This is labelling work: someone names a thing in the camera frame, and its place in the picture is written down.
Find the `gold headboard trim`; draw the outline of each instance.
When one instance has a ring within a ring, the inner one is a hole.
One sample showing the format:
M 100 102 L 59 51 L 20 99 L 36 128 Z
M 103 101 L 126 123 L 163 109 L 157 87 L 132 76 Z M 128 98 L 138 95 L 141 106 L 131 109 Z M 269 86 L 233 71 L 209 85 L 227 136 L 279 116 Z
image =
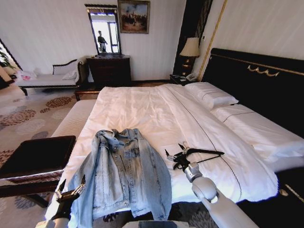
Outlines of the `gold headboard trim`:
M 277 73 L 275 73 L 275 74 L 270 74 L 269 73 L 269 71 L 268 71 L 268 69 L 267 70 L 264 70 L 264 71 L 260 71 L 260 69 L 257 67 L 257 68 L 255 68 L 255 69 L 251 69 L 250 68 L 251 67 L 251 65 L 248 65 L 248 67 L 247 67 L 247 69 L 249 70 L 249 71 L 251 71 L 251 72 L 257 72 L 258 74 L 266 74 L 268 77 L 276 77 L 276 76 L 278 76 L 279 75 L 279 73 L 280 72 L 277 72 Z
M 270 66 L 270 65 L 265 65 L 265 64 L 245 61 L 245 60 L 238 59 L 238 58 L 231 58 L 231 57 L 221 56 L 221 55 L 216 55 L 216 54 L 211 54 L 211 56 L 218 56 L 218 57 L 227 58 L 227 59 L 231 59 L 231 60 L 235 60 L 235 61 L 239 61 L 239 62 L 243 62 L 243 63 L 257 65 L 257 66 L 260 66 L 260 67 L 271 68 L 271 69 L 274 69 L 274 70 L 279 70 L 279 71 L 284 71 L 284 72 L 295 74 L 295 75 L 302 75 L 302 76 L 304 76 L 304 73 L 298 72 L 298 71 L 294 71 L 294 70 L 283 69 L 283 68 L 279 68 L 279 67 L 275 67 L 275 66 Z

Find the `mirror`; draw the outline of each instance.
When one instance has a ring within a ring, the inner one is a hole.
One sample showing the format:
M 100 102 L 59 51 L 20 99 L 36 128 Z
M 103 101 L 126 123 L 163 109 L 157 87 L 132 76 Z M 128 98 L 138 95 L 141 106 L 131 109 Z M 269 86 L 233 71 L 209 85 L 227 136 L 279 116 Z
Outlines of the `mirror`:
M 85 4 L 99 55 L 121 54 L 117 6 Z

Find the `lamp base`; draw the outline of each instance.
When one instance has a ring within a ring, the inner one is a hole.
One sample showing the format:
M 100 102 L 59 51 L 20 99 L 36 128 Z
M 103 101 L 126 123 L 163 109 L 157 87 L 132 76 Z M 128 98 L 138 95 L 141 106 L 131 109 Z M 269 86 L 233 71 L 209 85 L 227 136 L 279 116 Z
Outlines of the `lamp base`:
M 181 75 L 187 76 L 191 74 L 193 65 L 194 65 L 195 57 L 188 57 L 186 61 L 181 65 Z

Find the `dark headboard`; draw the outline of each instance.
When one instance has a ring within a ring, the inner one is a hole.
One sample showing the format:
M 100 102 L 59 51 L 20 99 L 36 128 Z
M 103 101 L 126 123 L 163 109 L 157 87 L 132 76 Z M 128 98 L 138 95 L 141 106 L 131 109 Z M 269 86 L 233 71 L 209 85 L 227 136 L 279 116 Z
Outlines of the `dark headboard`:
M 304 60 L 213 48 L 202 81 L 304 138 Z

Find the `chaise lounge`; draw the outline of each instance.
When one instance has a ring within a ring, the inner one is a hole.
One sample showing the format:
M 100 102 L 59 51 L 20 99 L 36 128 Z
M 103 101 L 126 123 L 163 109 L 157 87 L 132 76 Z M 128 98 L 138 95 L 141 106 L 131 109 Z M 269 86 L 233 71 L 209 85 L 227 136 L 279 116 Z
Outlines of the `chaise lounge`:
M 75 79 L 62 80 L 66 73 L 74 69 L 77 69 Z M 88 66 L 86 58 L 82 57 L 66 64 L 53 65 L 52 74 L 37 75 L 37 79 L 34 80 L 18 79 L 16 85 L 27 96 L 27 88 L 77 88 L 86 80 L 87 76 Z

